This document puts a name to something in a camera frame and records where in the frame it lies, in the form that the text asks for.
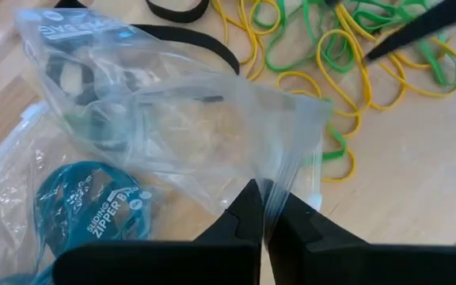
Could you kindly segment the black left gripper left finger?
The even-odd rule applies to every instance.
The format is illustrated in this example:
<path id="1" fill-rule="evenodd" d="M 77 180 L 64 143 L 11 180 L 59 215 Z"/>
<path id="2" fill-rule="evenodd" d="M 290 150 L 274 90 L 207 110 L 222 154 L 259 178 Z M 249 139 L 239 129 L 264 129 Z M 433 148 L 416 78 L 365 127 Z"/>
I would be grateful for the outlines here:
<path id="1" fill-rule="evenodd" d="M 257 284 L 263 203 L 250 180 L 232 204 L 192 241 L 104 241 L 63 253 L 55 284 Z"/>

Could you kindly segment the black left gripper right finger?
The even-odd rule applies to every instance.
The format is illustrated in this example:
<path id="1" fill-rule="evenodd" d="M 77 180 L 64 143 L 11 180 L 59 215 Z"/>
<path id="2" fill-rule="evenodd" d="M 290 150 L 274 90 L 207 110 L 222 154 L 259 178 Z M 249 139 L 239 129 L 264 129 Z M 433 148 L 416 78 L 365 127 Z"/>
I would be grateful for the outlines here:
<path id="1" fill-rule="evenodd" d="M 371 244 L 274 185 L 265 210 L 278 284 L 456 284 L 456 245 Z"/>

